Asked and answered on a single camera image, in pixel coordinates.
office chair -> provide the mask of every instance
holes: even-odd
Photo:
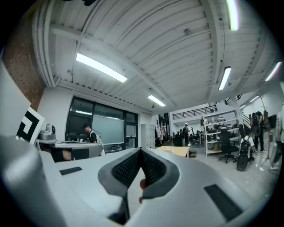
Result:
[[[182,138],[181,137],[176,137],[173,138],[173,143],[175,147],[182,147]]]
[[[239,148],[235,146],[235,142],[234,146],[231,146],[229,132],[227,129],[221,129],[221,133],[219,135],[221,139],[221,151],[226,154],[224,157],[221,157],[219,160],[227,158],[226,163],[228,163],[229,158],[235,159],[235,156],[232,155],[231,152],[239,151]]]

concrete floor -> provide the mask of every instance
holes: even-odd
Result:
[[[173,146],[172,142],[170,141],[167,141],[164,145]],[[246,191],[251,196],[253,201],[259,200],[265,196],[270,196],[273,193],[279,171],[269,172],[270,161],[265,161],[267,152],[262,155],[259,153],[254,154],[253,156],[255,157],[255,160],[252,162],[252,164],[248,164],[246,170],[240,172],[237,170],[237,165],[236,163],[233,163],[232,159],[229,159],[227,164],[225,163],[225,159],[221,161],[219,160],[220,157],[224,156],[222,153],[211,154],[206,157],[204,144],[191,146],[191,149],[196,150],[197,152],[197,156],[195,158],[196,160],[204,162],[216,169],[221,175],[228,178],[238,187]],[[266,135],[264,135],[264,149],[268,151],[268,137]],[[132,216],[139,209],[139,197],[142,196],[142,189],[140,188],[139,183],[144,178],[145,175],[142,169],[140,169],[138,175],[128,189],[130,216]]]

